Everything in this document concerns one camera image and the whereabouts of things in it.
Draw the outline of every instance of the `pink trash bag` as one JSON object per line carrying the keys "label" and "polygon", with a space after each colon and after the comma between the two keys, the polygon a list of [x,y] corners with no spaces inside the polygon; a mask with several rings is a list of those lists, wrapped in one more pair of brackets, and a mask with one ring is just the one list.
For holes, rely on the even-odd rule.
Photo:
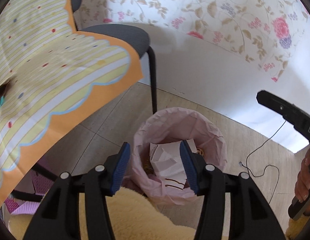
{"label": "pink trash bag", "polygon": [[221,131],[202,114],[181,107],[158,111],[134,135],[129,174],[131,180],[157,205],[185,205],[197,196],[188,187],[165,187],[155,175],[147,175],[143,164],[150,158],[150,143],[162,144],[194,139],[204,150],[206,163],[223,170],[227,164],[226,143]]}

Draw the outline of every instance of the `tiled floor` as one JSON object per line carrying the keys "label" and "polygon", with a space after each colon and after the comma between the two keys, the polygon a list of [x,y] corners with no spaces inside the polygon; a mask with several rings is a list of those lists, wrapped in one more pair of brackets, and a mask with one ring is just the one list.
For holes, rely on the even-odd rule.
{"label": "tiled floor", "polygon": [[[238,175],[244,168],[246,156],[259,147],[266,138],[261,134],[227,117],[215,113],[178,96],[158,90],[158,108],[180,106],[194,109],[206,116],[222,131],[227,144],[228,165],[224,172]],[[73,175],[89,171],[96,164],[103,163],[107,156],[118,152],[124,141],[132,143],[133,135],[140,124],[152,114],[150,87],[141,83],[133,85],[128,91],[114,99],[102,109],[75,127],[68,135],[55,144],[46,154],[56,174],[63,171]],[[280,179],[271,201],[279,223],[287,228],[287,208],[292,200],[294,184],[305,151],[296,155],[283,147],[267,142],[249,158],[249,166],[255,174],[263,173],[267,164],[280,169]],[[276,181],[277,170],[268,168],[265,176],[254,179],[267,200],[270,200]],[[228,235],[229,195],[227,195],[225,229]],[[175,224],[197,227],[202,198],[187,206],[161,206],[159,210]]]}

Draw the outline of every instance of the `silver screw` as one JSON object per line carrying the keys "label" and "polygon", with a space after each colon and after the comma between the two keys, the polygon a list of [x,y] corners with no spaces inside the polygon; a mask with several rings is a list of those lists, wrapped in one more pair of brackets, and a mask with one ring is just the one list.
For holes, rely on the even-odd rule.
{"label": "silver screw", "polygon": [[63,173],[60,175],[60,177],[61,177],[62,179],[67,179],[67,178],[69,177],[69,173],[68,173],[68,172],[63,172]]}
{"label": "silver screw", "polygon": [[213,170],[215,170],[215,167],[212,164],[206,164],[205,169],[207,171],[213,171]]}
{"label": "silver screw", "polygon": [[103,170],[105,170],[104,165],[97,165],[97,166],[95,167],[95,171],[97,171],[97,172],[101,172],[101,171],[103,171]]}
{"label": "silver screw", "polygon": [[241,173],[241,177],[242,177],[243,179],[248,179],[250,176],[249,176],[246,172],[242,172],[242,173]]}

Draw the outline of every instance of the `finger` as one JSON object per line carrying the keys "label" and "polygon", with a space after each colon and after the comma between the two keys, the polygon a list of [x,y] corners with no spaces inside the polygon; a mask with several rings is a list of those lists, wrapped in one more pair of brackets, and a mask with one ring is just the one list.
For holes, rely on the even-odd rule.
{"label": "finger", "polygon": [[297,182],[295,183],[294,192],[295,192],[296,198],[299,200],[300,203],[302,203],[302,202],[303,202],[303,198],[301,197],[300,192],[299,192],[299,190],[298,190]]}
{"label": "finger", "polygon": [[309,190],[310,189],[310,170],[309,170],[308,166],[305,165],[305,162],[303,162],[303,161],[301,164],[300,176],[301,176],[302,182],[304,183],[304,185]]}
{"label": "finger", "polygon": [[308,189],[303,183],[301,177],[299,177],[297,180],[297,188],[302,199],[306,200],[308,198]]}
{"label": "finger", "polygon": [[306,152],[306,155],[305,155],[305,158],[303,159],[303,161],[305,161],[306,166],[310,165],[310,149],[308,149],[308,151]]}

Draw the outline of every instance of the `floral wallpaper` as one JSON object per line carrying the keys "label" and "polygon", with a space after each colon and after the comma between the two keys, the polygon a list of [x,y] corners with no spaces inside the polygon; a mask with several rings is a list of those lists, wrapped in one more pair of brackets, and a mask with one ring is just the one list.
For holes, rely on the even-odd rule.
{"label": "floral wallpaper", "polygon": [[140,23],[202,39],[242,57],[277,82],[304,34],[299,0],[83,0],[82,27]]}

